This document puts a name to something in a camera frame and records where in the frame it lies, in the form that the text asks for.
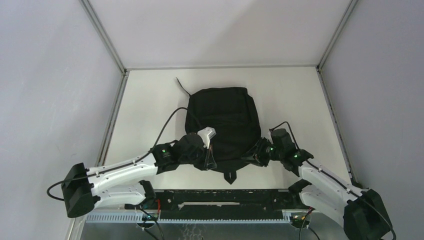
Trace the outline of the black student backpack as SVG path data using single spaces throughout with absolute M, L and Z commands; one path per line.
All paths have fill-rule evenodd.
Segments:
M 223 173 L 224 179 L 233 184 L 237 171 L 248 165 L 242 156 L 262 137 L 253 97 L 241 86 L 211 87 L 187 95 L 185 132 L 215 129 L 210 142 L 216 162 L 214 171 Z

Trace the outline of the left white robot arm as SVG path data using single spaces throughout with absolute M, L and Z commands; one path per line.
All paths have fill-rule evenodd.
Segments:
M 184 135 L 175 143 L 154 146 L 146 155 L 101 167 L 75 164 L 60 184 L 66 214 L 77 218 L 96 208 L 113 205 L 153 207 L 157 196 L 147 177 L 193 165 L 202 171 L 214 169 L 212 127 Z

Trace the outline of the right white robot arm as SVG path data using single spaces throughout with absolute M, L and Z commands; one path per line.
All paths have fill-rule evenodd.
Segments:
M 304 205 L 317 210 L 339 224 L 350 240 L 380 240 L 387 233 L 396 233 L 381 196 L 373 189 L 363 189 L 336 176 L 313 155 L 297 148 L 291 140 L 271 143 L 261 138 L 242 160 L 260 167 L 278 161 L 299 177 L 289 188 L 289 203 L 295 208 Z

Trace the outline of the black front mounting rail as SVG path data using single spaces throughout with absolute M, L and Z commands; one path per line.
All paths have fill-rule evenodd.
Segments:
M 156 190 L 156 198 L 125 210 L 145 210 L 168 217 L 277 217 L 280 213 L 304 212 L 308 206 L 288 189 Z

